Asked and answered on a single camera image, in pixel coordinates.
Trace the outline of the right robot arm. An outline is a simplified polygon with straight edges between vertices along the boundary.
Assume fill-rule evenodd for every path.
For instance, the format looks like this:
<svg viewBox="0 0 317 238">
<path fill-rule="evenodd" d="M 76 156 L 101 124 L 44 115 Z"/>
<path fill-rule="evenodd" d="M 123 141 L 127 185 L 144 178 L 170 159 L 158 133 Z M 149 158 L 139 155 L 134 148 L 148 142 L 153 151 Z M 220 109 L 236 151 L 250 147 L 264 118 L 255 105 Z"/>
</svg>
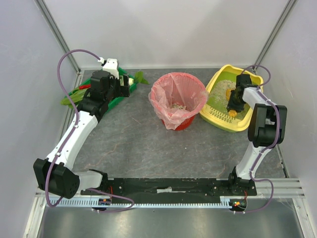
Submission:
<svg viewBox="0 0 317 238">
<path fill-rule="evenodd" d="M 253 84 L 248 74 L 236 76 L 236 87 L 231 90 L 227 111 L 239 113 L 248 104 L 253 110 L 248 127 L 248 148 L 241 162 L 228 177 L 228 190 L 234 195 L 251 194 L 255 189 L 255 173 L 260 163 L 285 134 L 287 108 L 268 99 L 261 87 Z"/>
</svg>

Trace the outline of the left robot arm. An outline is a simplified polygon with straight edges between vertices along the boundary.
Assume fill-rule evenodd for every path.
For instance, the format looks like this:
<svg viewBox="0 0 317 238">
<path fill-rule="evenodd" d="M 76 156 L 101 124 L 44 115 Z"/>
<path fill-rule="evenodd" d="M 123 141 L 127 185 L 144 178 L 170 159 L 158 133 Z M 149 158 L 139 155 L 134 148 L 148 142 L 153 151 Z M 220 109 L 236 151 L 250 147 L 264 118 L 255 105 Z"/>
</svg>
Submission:
<svg viewBox="0 0 317 238">
<path fill-rule="evenodd" d="M 78 191 L 97 188 L 104 174 L 89 170 L 73 172 L 75 159 L 88 135 L 109 110 L 109 104 L 120 97 L 130 95 L 130 76 L 127 73 L 115 77 L 108 71 L 95 71 L 90 78 L 90 87 L 85 90 L 77 104 L 77 113 L 66 133 L 44 159 L 37 159 L 33 169 L 39 189 L 61 198 L 70 199 Z"/>
</svg>

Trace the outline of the orange litter scoop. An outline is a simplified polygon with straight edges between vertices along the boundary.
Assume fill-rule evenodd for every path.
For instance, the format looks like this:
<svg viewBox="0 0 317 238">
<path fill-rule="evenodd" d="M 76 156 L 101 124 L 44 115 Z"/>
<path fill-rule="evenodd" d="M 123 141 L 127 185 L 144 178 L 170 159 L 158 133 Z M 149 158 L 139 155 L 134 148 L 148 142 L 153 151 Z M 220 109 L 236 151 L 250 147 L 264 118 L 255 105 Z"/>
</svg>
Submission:
<svg viewBox="0 0 317 238">
<path fill-rule="evenodd" d="M 229 99 L 230 99 L 231 91 L 232 91 L 232 89 L 227 89 L 227 90 L 226 90 L 226 100 L 227 100 L 227 101 L 229 101 Z M 237 112 L 236 112 L 235 110 L 229 110 L 229 111 L 228 111 L 228 115 L 229 115 L 230 117 L 235 118 L 235 117 L 237 116 Z"/>
</svg>

